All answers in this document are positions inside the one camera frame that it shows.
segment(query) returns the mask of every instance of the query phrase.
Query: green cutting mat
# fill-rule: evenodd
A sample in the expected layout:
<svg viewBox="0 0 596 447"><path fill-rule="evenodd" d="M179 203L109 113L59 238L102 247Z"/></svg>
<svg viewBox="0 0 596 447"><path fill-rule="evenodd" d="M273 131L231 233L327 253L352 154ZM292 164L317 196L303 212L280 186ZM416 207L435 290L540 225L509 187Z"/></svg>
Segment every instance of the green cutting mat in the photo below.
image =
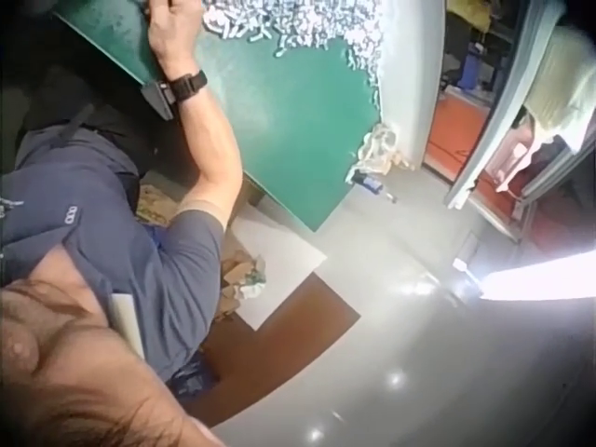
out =
<svg viewBox="0 0 596 447"><path fill-rule="evenodd" d="M158 76L136 1L67 0L58 15L140 83ZM347 193L345 174L378 112L366 74L347 68L341 42L279 59L275 49L273 40L203 33L196 58L232 122L244 170L315 230Z"/></svg>

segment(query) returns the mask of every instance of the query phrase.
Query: hand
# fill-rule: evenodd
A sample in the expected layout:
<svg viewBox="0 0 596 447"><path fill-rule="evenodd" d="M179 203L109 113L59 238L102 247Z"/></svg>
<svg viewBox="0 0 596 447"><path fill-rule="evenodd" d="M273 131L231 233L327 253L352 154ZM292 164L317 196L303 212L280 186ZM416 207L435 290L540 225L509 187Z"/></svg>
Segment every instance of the hand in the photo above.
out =
<svg viewBox="0 0 596 447"><path fill-rule="evenodd" d="M201 30L201 0L149 0L149 45L169 80L198 72L195 42Z"/></svg>

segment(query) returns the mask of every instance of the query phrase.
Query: white paper sheet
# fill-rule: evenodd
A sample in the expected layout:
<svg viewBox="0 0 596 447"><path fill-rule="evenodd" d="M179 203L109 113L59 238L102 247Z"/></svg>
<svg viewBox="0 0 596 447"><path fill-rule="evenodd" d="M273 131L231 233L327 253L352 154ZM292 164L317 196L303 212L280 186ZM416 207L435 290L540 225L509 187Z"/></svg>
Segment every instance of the white paper sheet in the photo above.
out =
<svg viewBox="0 0 596 447"><path fill-rule="evenodd" d="M257 330L326 256L251 206L244 207L232 222L232 233L252 257L260 255L265 261L263 293L242 301L237 311Z"/></svg>

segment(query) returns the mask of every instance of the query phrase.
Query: black wristwatch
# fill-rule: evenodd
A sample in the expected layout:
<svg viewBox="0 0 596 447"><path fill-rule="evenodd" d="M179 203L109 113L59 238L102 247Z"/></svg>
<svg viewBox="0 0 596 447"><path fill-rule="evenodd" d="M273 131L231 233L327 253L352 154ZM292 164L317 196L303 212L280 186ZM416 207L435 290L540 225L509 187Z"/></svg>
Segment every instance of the black wristwatch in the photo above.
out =
<svg viewBox="0 0 596 447"><path fill-rule="evenodd" d="M199 90L207 85L205 72L200 70L197 74L185 74L169 82L169 88L176 102L185 101L195 96Z"/></svg>

